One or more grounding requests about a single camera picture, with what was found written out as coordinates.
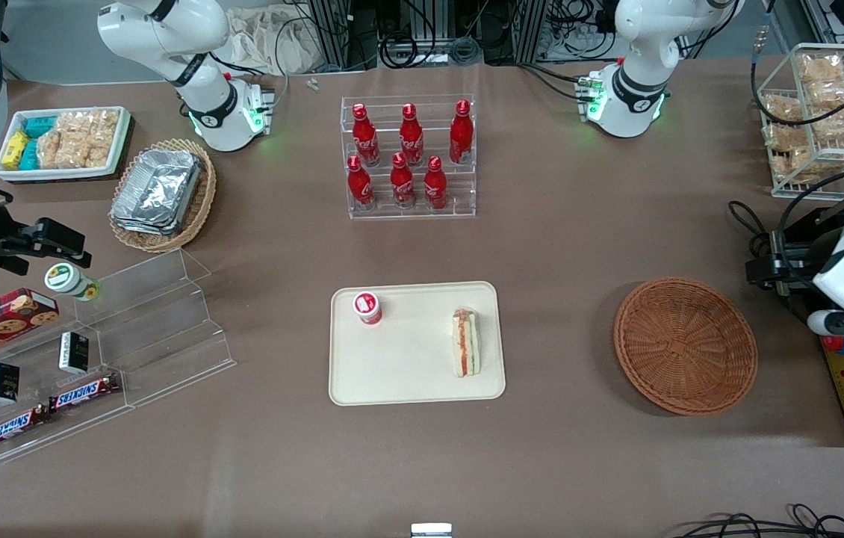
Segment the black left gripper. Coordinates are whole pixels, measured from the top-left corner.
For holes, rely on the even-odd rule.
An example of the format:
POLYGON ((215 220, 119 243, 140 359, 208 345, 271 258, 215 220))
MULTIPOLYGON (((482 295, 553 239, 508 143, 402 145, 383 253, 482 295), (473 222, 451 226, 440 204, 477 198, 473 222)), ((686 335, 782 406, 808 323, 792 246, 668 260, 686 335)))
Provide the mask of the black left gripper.
MULTIPOLYGON (((793 224, 783 230, 783 252, 789 265, 811 280, 828 261, 838 242, 838 227, 831 224, 793 224)), ((789 271, 780 256, 760 256, 747 261, 749 285, 777 285, 778 296, 805 302, 816 291, 803 282, 790 282, 789 271)))

